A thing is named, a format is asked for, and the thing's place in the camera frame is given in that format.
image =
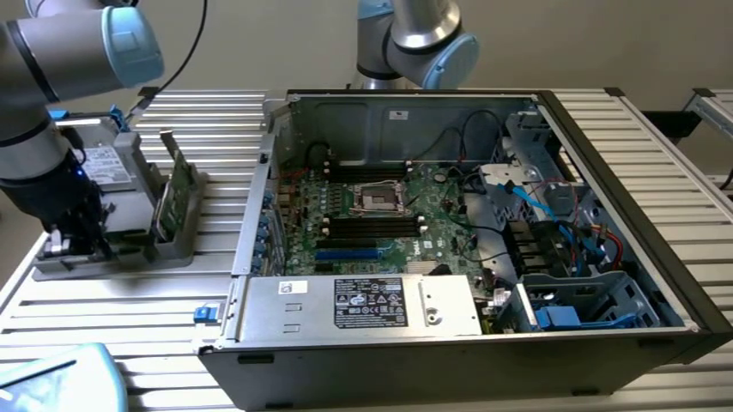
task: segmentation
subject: green circuit board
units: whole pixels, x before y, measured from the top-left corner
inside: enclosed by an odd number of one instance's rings
[[[440,208],[449,182],[437,183],[433,175],[447,175],[445,168],[420,165],[407,174],[407,179],[399,182],[401,204],[407,216],[421,215],[427,231],[417,238],[377,239],[379,259],[369,261],[326,261],[333,265],[328,274],[396,274],[415,273],[415,263],[447,264],[453,274],[477,276],[481,273],[480,264],[469,262],[455,252],[451,239],[461,244],[469,237],[469,229],[455,225]],[[320,232],[324,216],[357,217],[355,212],[355,190],[357,185],[326,182],[314,173],[289,179],[280,186],[277,203],[285,210],[286,264],[288,276],[313,275],[316,271],[316,242],[325,239]],[[363,217],[389,214],[364,214]],[[477,258],[471,252],[469,258]]]

